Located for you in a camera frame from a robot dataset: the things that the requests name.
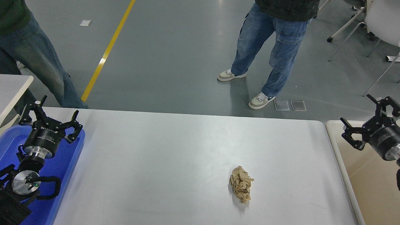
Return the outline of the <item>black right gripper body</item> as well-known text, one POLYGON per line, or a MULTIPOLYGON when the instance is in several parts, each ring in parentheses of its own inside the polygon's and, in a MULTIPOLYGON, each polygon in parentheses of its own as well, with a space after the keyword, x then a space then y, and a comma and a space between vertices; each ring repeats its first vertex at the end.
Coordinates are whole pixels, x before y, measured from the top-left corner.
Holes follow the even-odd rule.
POLYGON ((400 159, 400 127, 397 125, 379 128, 363 135, 363 140, 371 145, 384 160, 400 159))

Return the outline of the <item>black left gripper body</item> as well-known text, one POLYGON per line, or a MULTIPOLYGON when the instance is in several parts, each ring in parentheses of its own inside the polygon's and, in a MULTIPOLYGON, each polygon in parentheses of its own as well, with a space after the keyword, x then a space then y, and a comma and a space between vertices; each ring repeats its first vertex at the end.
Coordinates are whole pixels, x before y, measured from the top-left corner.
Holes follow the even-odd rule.
POLYGON ((52 124, 45 126, 42 122, 34 122, 24 148, 41 147, 47 150, 57 150, 65 136, 65 129, 56 127, 52 124))

